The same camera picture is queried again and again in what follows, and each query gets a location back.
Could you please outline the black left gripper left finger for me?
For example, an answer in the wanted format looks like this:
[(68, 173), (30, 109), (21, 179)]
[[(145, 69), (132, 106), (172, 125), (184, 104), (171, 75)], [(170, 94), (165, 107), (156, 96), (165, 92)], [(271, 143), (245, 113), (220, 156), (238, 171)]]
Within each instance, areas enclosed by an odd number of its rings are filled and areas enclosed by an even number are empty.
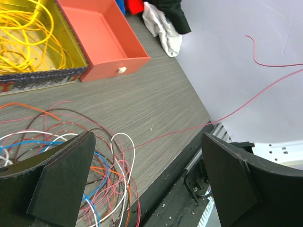
[(96, 139), (86, 131), (0, 169), (2, 227), (76, 225)]

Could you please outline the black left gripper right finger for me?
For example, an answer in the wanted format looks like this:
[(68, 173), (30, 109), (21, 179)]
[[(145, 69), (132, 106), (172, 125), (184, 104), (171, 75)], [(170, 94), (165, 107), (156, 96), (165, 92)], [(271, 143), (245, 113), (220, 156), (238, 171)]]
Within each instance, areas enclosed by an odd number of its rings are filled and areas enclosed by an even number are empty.
[(301, 227), (303, 172), (258, 157), (214, 135), (202, 153), (223, 227)]

